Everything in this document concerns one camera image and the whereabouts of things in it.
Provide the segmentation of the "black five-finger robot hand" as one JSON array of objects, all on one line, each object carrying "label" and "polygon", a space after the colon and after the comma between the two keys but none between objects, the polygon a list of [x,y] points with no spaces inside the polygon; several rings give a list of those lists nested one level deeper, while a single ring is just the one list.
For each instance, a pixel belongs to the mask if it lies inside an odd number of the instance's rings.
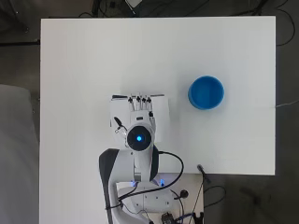
[{"label": "black five-finger robot hand", "polygon": [[131,95],[128,98],[130,123],[128,129],[135,126],[145,127],[151,134],[156,132],[156,122],[153,115],[152,101],[147,95]]}]

